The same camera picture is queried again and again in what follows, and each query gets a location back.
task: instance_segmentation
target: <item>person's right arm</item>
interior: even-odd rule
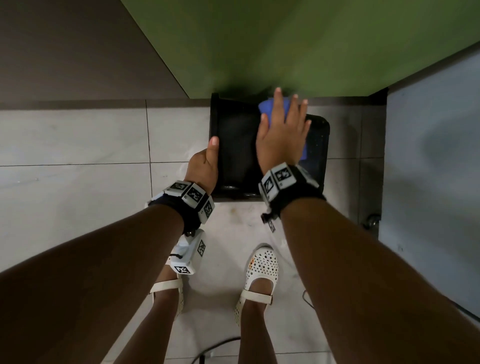
[[[265,173],[296,164],[306,103],[281,92],[272,124],[262,116],[257,156]],[[324,200],[302,198],[281,212],[288,246],[338,364],[479,363],[480,331],[399,256]]]

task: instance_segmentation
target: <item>black plastic bin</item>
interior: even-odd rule
[[[321,116],[307,115],[307,118],[312,125],[307,135],[307,158],[300,165],[323,189],[330,125]],[[212,193],[216,202],[262,200],[258,182],[263,174],[255,149],[259,123],[257,104],[225,100],[212,94],[210,137],[220,138],[218,182]]]

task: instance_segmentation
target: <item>person's left arm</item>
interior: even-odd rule
[[[191,158],[185,180],[211,194],[217,157],[215,137]],[[152,205],[2,272],[2,361],[101,362],[182,232],[178,212]]]

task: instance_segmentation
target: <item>gray panel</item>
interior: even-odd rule
[[[0,102],[186,97],[120,0],[0,3]]]
[[[388,96],[380,240],[480,315],[480,50]]]

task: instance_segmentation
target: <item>wristband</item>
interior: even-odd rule
[[[268,212],[262,214],[264,223],[279,218],[282,210],[296,199],[315,197],[326,200],[318,182],[299,165],[282,163],[273,167],[264,175],[258,188],[268,207]]]
[[[205,224],[215,204],[211,196],[192,182],[176,181],[148,202],[148,205],[166,205],[183,219],[183,234],[190,236]]]

